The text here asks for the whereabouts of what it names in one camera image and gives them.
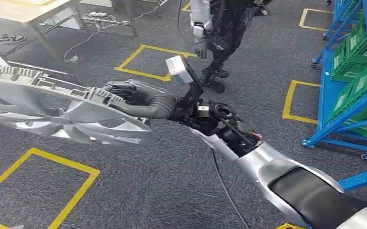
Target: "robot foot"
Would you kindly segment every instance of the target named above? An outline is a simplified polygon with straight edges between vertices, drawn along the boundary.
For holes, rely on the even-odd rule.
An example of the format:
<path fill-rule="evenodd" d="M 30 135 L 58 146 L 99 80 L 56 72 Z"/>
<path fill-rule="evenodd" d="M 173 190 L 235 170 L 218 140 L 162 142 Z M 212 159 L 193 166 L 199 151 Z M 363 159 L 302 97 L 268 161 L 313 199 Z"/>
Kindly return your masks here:
<path fill-rule="evenodd" d="M 222 83 L 219 83 L 215 80 L 205 82 L 204 79 L 200 79 L 200 84 L 202 87 L 212 89 L 217 93 L 223 93 L 225 91 L 225 86 Z"/>
<path fill-rule="evenodd" d="M 205 69 L 201 70 L 201 73 L 202 73 L 203 75 L 207 75 L 207 74 L 209 73 L 209 67 L 207 67 L 207 68 L 205 68 Z M 214 76 L 217 76 L 217 77 L 219 77 L 219 78 L 221 78 L 221 79 L 222 79 L 222 78 L 227 78 L 227 77 L 229 76 L 229 73 L 228 73 L 228 71 L 226 71 L 226 70 L 218 69 L 218 70 L 215 72 Z"/>

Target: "white table top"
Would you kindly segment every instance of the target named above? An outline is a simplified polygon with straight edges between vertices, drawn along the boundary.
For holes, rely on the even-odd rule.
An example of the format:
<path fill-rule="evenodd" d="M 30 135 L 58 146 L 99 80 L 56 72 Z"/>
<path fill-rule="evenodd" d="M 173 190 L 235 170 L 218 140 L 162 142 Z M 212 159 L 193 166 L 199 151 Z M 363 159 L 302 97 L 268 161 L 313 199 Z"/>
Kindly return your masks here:
<path fill-rule="evenodd" d="M 34 6 L 0 0 L 0 18 L 22 23 L 44 20 L 80 0 L 55 0 L 47 5 Z"/>

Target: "gray plastic part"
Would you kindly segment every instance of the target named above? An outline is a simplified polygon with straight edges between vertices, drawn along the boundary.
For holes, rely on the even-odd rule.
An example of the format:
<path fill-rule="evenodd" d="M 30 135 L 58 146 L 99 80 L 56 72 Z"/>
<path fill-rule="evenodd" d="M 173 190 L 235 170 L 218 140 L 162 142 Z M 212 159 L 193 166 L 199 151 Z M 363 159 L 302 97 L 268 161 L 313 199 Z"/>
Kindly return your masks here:
<path fill-rule="evenodd" d="M 41 71 L 0 68 L 2 125 L 87 144 L 147 144 L 154 138 L 146 119 L 111 108 L 104 99 L 124 102 L 103 89 L 54 79 Z"/>

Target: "power strip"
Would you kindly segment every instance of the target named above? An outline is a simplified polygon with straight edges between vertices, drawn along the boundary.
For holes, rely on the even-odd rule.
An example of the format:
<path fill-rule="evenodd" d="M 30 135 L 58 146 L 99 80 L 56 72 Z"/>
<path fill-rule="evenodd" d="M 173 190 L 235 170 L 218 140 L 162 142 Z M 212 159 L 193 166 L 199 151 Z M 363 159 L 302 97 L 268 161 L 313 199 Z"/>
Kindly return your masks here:
<path fill-rule="evenodd" d="M 102 17 L 107 16 L 107 13 L 103 13 L 103 12 L 91 12 L 89 15 L 91 15 L 92 17 L 102 18 Z"/>

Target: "shoe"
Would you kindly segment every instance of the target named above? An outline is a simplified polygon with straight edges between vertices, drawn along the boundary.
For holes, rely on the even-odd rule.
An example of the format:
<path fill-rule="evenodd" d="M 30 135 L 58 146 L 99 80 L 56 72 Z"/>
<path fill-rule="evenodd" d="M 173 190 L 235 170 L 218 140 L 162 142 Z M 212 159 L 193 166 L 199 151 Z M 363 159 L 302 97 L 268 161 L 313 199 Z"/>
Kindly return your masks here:
<path fill-rule="evenodd" d="M 0 37 L 0 44 L 13 44 L 24 40 L 24 36 L 4 34 Z"/>

